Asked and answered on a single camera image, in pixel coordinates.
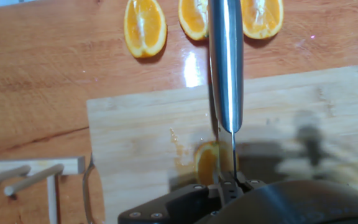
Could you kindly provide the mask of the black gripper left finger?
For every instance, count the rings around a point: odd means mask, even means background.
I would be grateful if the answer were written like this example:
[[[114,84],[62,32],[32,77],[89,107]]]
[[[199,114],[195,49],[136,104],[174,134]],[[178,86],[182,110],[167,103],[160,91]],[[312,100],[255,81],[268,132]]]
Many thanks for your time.
[[[220,208],[216,189],[191,184],[122,212],[119,224],[196,223]]]

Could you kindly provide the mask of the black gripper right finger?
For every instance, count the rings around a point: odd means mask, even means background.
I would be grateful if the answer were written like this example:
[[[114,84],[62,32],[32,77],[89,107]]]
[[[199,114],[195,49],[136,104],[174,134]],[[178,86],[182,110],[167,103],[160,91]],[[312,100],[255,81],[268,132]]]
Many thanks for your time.
[[[257,179],[248,179],[242,172],[221,173],[221,205],[227,205],[247,192],[263,187],[265,183]]]

